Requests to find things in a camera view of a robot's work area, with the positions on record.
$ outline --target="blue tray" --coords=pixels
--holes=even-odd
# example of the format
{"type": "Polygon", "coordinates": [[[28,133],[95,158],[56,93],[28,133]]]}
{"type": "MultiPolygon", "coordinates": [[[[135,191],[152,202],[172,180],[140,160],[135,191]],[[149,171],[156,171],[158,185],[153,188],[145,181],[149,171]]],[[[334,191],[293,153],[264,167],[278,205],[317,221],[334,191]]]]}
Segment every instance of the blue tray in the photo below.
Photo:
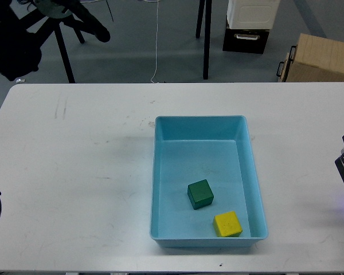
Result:
{"type": "Polygon", "coordinates": [[[244,116],[156,118],[150,235],[165,247],[251,246],[267,237],[244,116]],[[187,186],[203,179],[214,200],[194,210],[187,186]],[[243,232],[217,237],[213,218],[229,211],[243,232]]]}

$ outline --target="green cube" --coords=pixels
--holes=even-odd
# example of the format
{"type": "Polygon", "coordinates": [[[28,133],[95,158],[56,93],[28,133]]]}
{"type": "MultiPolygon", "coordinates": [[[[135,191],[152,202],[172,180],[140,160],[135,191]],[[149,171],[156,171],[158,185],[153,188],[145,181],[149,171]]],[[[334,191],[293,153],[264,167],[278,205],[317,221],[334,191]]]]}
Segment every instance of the green cube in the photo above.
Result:
{"type": "Polygon", "coordinates": [[[211,205],[214,199],[212,189],[206,179],[190,184],[187,187],[187,194],[194,209],[211,205]]]}

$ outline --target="yellow cube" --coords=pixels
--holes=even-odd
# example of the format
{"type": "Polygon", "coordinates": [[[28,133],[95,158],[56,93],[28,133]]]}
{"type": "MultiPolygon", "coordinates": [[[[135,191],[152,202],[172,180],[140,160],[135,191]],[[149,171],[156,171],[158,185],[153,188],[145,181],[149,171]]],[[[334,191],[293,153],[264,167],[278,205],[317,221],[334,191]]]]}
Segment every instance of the yellow cube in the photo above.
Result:
{"type": "Polygon", "coordinates": [[[238,237],[242,233],[240,221],[234,211],[216,215],[213,226],[218,237],[238,237]]]}

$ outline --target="wooden block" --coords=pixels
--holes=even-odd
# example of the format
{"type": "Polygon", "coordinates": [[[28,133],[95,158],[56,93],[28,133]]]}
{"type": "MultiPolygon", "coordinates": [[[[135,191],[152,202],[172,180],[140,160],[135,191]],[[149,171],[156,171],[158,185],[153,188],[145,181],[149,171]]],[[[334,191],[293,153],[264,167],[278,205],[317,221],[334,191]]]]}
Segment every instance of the wooden block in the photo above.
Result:
{"type": "Polygon", "coordinates": [[[188,185],[187,194],[194,209],[211,205],[214,199],[212,189],[206,179],[188,185]]]}
{"type": "Polygon", "coordinates": [[[213,226],[218,237],[238,237],[242,233],[240,221],[234,211],[216,215],[213,226]]]}

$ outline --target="metal handle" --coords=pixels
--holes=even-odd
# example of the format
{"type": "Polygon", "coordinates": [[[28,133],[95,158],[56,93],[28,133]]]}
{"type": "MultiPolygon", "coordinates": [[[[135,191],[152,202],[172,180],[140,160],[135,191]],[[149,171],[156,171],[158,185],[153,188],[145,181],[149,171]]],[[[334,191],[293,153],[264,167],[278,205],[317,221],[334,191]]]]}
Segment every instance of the metal handle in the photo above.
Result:
{"type": "Polygon", "coordinates": [[[244,40],[258,40],[260,39],[260,36],[254,36],[251,34],[234,34],[234,37],[236,39],[244,39],[244,40]]]}
{"type": "Polygon", "coordinates": [[[282,69],[280,70],[280,74],[279,74],[280,64],[283,64],[283,66],[284,66],[284,61],[279,62],[279,65],[278,65],[278,67],[277,67],[276,76],[278,76],[278,77],[281,77],[281,76],[282,76],[282,73],[283,73],[283,68],[282,68],[282,69]]]}
{"type": "Polygon", "coordinates": [[[295,51],[292,53],[292,50],[293,49],[296,49],[297,46],[291,46],[291,50],[289,52],[289,58],[288,58],[288,61],[293,61],[294,60],[294,55],[295,55],[295,51]]]}

